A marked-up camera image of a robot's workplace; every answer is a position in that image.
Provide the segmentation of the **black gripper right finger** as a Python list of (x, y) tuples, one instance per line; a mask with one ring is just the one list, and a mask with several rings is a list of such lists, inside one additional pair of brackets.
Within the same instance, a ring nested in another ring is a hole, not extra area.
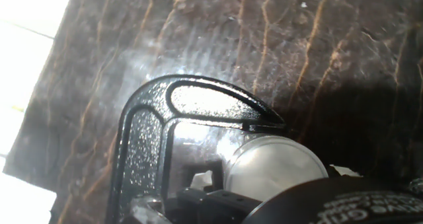
[(423, 178), (412, 180), (408, 185), (408, 189), (416, 194), (423, 194)]

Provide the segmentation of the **gripper left finger with silver pad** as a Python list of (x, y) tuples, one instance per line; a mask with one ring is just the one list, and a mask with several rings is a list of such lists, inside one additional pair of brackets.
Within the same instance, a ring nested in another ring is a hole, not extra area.
[(121, 224), (240, 224), (260, 201), (226, 190), (205, 192), (192, 188), (160, 200), (136, 198)]

